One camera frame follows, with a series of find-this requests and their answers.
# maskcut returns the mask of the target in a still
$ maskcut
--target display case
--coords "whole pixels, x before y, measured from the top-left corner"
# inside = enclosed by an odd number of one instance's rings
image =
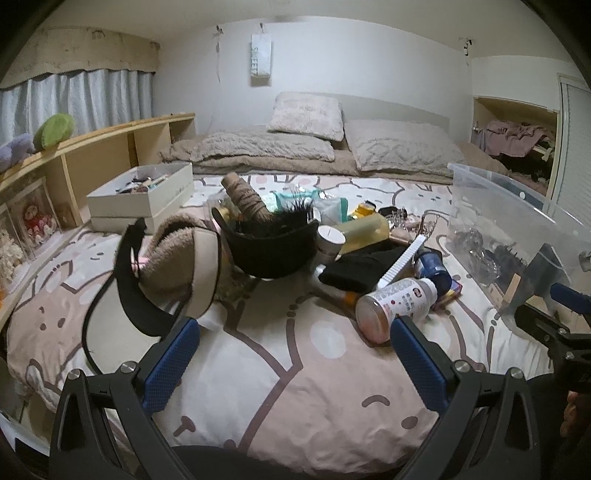
[[[6,204],[0,205],[0,290],[11,294],[27,275],[31,257],[12,223]]]
[[[28,185],[7,205],[15,230],[30,255],[39,256],[60,236],[56,235],[61,233],[61,228],[45,177]]]

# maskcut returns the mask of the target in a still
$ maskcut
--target blue clamp pad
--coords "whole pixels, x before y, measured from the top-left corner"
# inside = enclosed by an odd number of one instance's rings
[[[591,314],[591,297],[562,285],[562,283],[552,285],[550,296],[552,300],[557,301],[579,315]]]
[[[199,324],[191,319],[144,383],[142,406],[148,415],[164,410],[198,346]]]
[[[447,381],[401,319],[392,322],[390,342],[425,406],[442,415],[450,402]]]

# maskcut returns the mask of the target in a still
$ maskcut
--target yellow bottle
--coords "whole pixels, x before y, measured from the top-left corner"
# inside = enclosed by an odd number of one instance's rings
[[[341,223],[335,228],[341,231],[347,240],[340,251],[341,255],[376,244],[390,236],[388,221],[379,213]]]

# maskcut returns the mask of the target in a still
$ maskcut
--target door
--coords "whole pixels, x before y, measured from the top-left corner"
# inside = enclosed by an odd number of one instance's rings
[[[591,229],[591,92],[560,78],[562,140],[552,199]]]

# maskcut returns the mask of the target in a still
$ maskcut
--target white wall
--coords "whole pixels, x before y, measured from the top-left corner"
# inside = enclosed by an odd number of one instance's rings
[[[271,86],[249,77],[251,34],[259,20],[221,25],[220,77],[215,28],[164,43],[154,79],[157,115],[195,111],[200,132],[265,124],[282,91],[365,96],[450,118],[450,135],[467,140],[471,74],[458,51],[418,35],[359,20],[305,17],[265,23],[273,37]]]
[[[472,93],[559,111],[559,73],[583,78],[574,63],[561,60],[525,56],[477,58],[472,61]]]

